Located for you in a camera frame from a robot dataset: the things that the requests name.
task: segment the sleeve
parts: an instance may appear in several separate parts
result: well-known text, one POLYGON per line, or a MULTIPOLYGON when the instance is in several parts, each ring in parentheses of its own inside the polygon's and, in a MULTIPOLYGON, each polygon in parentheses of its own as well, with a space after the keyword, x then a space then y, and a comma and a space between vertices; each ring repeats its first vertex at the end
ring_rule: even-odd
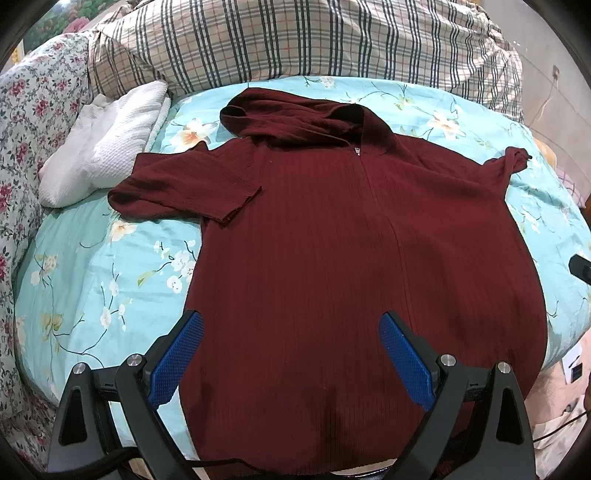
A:
POLYGON ((508 147, 505 155, 491 158, 482 165, 422 138, 398 137, 398 153, 417 166, 428 168, 441 175, 472 181, 487 188, 495 196, 505 198, 511 175, 527 168, 531 158, 524 148, 508 147))
POLYGON ((261 189, 253 145, 234 140, 208 151, 204 142, 179 154, 140 153, 127 179, 108 194, 128 218, 194 218, 228 223, 261 189))
POLYGON ((503 157, 484 162, 480 182, 504 199, 511 175, 525 170, 529 158, 531 156, 525 148, 507 147, 503 157))

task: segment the light blue bedsheet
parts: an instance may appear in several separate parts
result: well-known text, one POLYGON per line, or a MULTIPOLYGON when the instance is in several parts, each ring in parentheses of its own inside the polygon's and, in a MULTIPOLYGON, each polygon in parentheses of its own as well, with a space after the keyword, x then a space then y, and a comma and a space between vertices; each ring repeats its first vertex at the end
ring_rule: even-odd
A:
MULTIPOLYGON (((394 132, 428 139, 478 163, 508 146, 526 148, 533 158, 512 176, 506 201, 544 290, 544 365, 556 362, 589 328, 589 289, 570 275, 568 261, 575 253, 591 258, 591 233, 525 127, 449 93, 388 80, 291 77, 251 86, 361 103, 394 132)), ((220 146, 232 135, 219 125, 219 111, 244 88, 222 87, 176 101, 153 151, 184 151, 199 140, 220 146)), ((96 192, 50 215, 17 281, 22 367, 56 400, 75 363, 118 365, 170 330, 181 315, 201 245, 198 223, 128 223, 108 206, 105 194, 96 192)), ((158 412, 184 454, 195 458, 178 395, 158 412)), ((123 443, 130 445, 121 409, 113 415, 123 443)))

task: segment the metal screw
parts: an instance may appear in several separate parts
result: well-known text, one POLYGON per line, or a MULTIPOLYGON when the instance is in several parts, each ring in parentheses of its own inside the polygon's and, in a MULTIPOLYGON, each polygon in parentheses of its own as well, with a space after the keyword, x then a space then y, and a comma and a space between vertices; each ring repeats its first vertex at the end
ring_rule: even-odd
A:
POLYGON ((507 362, 499 362, 497 367, 502 374, 508 374, 511 372, 511 366, 507 362))
POLYGON ((127 364, 130 367, 137 367, 142 362, 142 356, 139 353, 134 353, 127 357, 127 364))
POLYGON ((74 375, 80 375, 84 370, 86 370, 86 364, 83 364, 81 362, 79 364, 74 365, 74 367, 72 368, 72 373, 74 373, 74 375))
POLYGON ((444 353, 441 356, 441 362, 446 367, 453 367, 456 364, 456 357, 450 355, 449 353, 444 353))

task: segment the plaid pillow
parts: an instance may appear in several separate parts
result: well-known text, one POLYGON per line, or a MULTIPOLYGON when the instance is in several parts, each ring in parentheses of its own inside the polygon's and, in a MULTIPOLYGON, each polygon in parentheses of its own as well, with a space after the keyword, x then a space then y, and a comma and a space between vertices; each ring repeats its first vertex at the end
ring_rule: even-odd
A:
POLYGON ((564 185, 565 188, 569 191, 574 202, 577 204, 577 207, 584 208, 585 207, 585 199, 583 198, 583 196, 581 195, 581 193, 579 192, 579 190, 575 186, 573 179, 571 179, 569 177, 569 175, 564 170, 562 170, 562 168, 560 168, 560 167, 556 167, 555 171, 556 171, 556 176, 562 182, 562 185, 564 185))
POLYGON ((292 75, 402 80, 522 120, 518 53, 466 0, 153 0, 98 25, 92 89, 176 95, 292 75))

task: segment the blue gripper pad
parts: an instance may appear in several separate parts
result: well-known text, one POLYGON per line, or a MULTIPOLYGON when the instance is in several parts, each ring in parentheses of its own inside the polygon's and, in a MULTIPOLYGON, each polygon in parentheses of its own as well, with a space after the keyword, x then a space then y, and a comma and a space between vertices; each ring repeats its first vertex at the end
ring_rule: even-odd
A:
POLYGON ((191 315, 150 376, 148 401, 154 409, 173 397, 189 362, 203 339, 203 319, 191 315))
POLYGON ((387 313, 379 320, 379 337, 411 400, 431 410, 435 404, 431 373, 387 313))

